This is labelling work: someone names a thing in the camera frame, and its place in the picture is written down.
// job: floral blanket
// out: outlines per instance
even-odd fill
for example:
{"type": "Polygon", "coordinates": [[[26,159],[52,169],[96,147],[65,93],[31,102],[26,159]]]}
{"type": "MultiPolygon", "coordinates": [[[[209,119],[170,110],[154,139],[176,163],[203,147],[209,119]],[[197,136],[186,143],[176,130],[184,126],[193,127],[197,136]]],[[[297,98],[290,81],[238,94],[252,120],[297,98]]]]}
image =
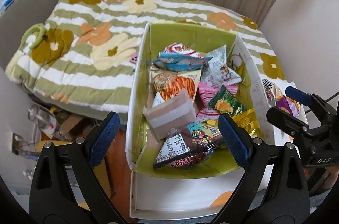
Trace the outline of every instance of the floral blanket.
{"type": "Polygon", "coordinates": [[[138,47],[149,21],[233,32],[244,40],[261,75],[285,80],[255,22],[194,0],[59,0],[45,24],[25,33],[6,75],[66,110],[100,119],[116,111],[126,120],[138,47]]]}

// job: wooden floor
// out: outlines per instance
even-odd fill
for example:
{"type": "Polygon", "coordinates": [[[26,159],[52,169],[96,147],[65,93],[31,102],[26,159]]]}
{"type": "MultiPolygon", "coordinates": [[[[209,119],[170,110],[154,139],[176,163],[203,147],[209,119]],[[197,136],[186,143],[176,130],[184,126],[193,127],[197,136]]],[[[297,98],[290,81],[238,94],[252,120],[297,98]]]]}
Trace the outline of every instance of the wooden floor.
{"type": "Polygon", "coordinates": [[[126,160],[125,142],[126,132],[119,130],[106,153],[106,167],[113,192],[111,202],[126,221],[134,223],[139,219],[129,217],[131,170],[126,160]]]}

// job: blue snack wrapper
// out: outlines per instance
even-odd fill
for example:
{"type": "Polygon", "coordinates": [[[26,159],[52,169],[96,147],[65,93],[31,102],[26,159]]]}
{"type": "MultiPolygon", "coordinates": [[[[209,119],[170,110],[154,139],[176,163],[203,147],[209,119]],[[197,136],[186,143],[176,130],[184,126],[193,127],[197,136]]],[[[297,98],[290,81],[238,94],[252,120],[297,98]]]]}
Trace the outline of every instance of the blue snack wrapper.
{"type": "Polygon", "coordinates": [[[153,61],[153,64],[161,69],[172,72],[201,70],[212,57],[192,57],[188,55],[175,54],[169,52],[160,52],[159,57],[153,61]]]}

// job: green snack bag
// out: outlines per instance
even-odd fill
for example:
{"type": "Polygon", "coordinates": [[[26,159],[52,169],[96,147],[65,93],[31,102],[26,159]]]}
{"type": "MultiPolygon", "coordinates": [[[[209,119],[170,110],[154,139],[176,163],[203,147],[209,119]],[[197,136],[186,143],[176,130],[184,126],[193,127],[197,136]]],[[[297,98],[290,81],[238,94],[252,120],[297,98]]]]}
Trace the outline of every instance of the green snack bag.
{"type": "Polygon", "coordinates": [[[208,105],[220,112],[220,114],[228,113],[230,116],[235,116],[246,111],[241,102],[224,86],[220,88],[219,92],[210,100],[208,105]]]}

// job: snack package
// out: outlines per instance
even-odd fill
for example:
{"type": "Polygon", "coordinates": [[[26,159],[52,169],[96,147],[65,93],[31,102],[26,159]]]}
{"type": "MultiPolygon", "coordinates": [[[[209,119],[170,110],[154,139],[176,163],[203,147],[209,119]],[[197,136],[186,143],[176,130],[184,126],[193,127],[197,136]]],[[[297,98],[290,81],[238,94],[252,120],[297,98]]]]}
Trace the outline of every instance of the snack package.
{"type": "Polygon", "coordinates": [[[176,42],[167,46],[164,49],[164,52],[186,55],[186,56],[196,57],[196,58],[204,58],[205,57],[203,54],[194,51],[193,49],[185,46],[184,44],[176,43],[176,42]]]}
{"type": "Polygon", "coordinates": [[[167,132],[174,127],[195,122],[195,110],[186,89],[144,113],[156,139],[166,138],[167,132]]]}
{"type": "Polygon", "coordinates": [[[181,89],[186,89],[189,98],[194,100],[198,89],[201,71],[169,72],[151,70],[152,80],[157,91],[152,107],[176,96],[181,89]]]}
{"type": "Polygon", "coordinates": [[[220,114],[228,113],[231,117],[246,111],[245,107],[224,86],[220,88],[208,105],[220,114]]]}
{"type": "Polygon", "coordinates": [[[206,53],[205,56],[212,59],[201,74],[201,82],[217,88],[242,81],[241,77],[226,64],[226,45],[206,53]]]}
{"type": "Polygon", "coordinates": [[[277,101],[276,106],[294,117],[299,116],[300,104],[289,97],[283,96],[277,101]]]}
{"type": "Polygon", "coordinates": [[[174,128],[168,132],[153,169],[208,152],[222,143],[224,139],[217,126],[194,122],[174,128]]]}
{"type": "Polygon", "coordinates": [[[164,52],[160,52],[153,64],[163,70],[183,72],[201,70],[211,59],[212,57],[203,56],[183,44],[174,43],[166,47],[164,52]]]}
{"type": "MultiPolygon", "coordinates": [[[[198,84],[199,95],[204,104],[204,107],[199,111],[196,121],[203,122],[207,120],[216,120],[219,118],[220,113],[213,108],[209,107],[208,103],[210,100],[218,93],[219,88],[214,88],[204,84],[203,82],[199,82],[198,84]]],[[[237,84],[227,85],[226,89],[235,96],[238,91],[237,84]]]]}
{"type": "Polygon", "coordinates": [[[287,102],[289,103],[289,108],[292,110],[293,116],[298,117],[299,111],[300,111],[300,103],[289,97],[286,97],[286,99],[287,99],[287,102]]]}
{"type": "Polygon", "coordinates": [[[293,115],[291,108],[289,107],[289,103],[285,96],[283,96],[279,101],[277,101],[276,106],[286,113],[293,115]]]}
{"type": "Polygon", "coordinates": [[[213,151],[214,149],[210,149],[209,151],[205,151],[197,155],[193,155],[193,156],[189,156],[184,159],[176,160],[176,161],[169,163],[168,166],[172,168],[189,169],[189,168],[192,168],[197,163],[207,160],[211,156],[213,151]]]}
{"type": "Polygon", "coordinates": [[[275,83],[270,82],[267,79],[263,79],[262,84],[265,88],[266,96],[269,101],[279,100],[282,98],[282,92],[275,83]]]}
{"type": "Polygon", "coordinates": [[[244,128],[252,138],[262,138],[259,121],[255,115],[254,108],[251,108],[239,115],[233,116],[232,119],[235,121],[238,127],[244,128]]]}

